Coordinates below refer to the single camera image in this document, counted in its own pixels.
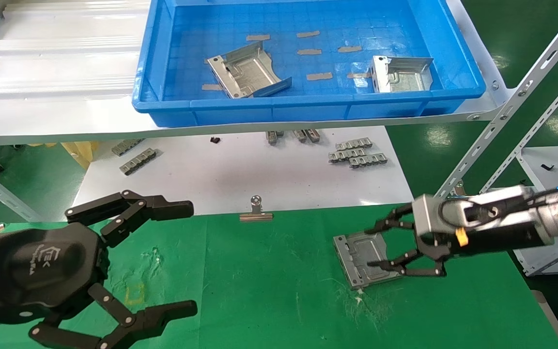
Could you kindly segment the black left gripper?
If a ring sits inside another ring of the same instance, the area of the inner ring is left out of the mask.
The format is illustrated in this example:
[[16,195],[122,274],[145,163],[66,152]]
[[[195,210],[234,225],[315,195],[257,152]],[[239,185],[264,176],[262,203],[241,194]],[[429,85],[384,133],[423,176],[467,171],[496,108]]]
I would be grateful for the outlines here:
[[[165,303],[132,313],[101,285],[110,264],[105,244],[117,247],[149,220],[193,214],[191,201],[169,202],[124,190],[69,208],[68,222],[80,224],[0,233],[0,323],[45,318],[31,329],[30,338],[51,349],[129,349],[161,336],[170,321],[195,316],[197,303]],[[101,228],[102,238],[88,228],[107,219],[111,222]],[[61,318],[77,316],[93,300],[118,322],[113,331],[99,337],[60,329]]]

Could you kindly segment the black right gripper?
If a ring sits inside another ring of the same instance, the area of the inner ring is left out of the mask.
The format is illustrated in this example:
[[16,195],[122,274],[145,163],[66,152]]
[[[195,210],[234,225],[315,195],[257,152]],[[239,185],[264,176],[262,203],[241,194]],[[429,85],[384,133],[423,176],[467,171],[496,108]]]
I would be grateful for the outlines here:
[[[412,204],[395,207],[386,217],[365,229],[365,234],[373,235],[392,228],[414,230],[414,223],[401,221],[403,216],[412,214]],[[370,260],[368,267],[396,272],[407,277],[443,277],[447,275],[445,262],[456,256],[473,256],[551,245],[554,239],[534,224],[518,224],[483,230],[465,230],[465,233],[425,233],[420,237],[425,245],[419,245],[390,260]]]

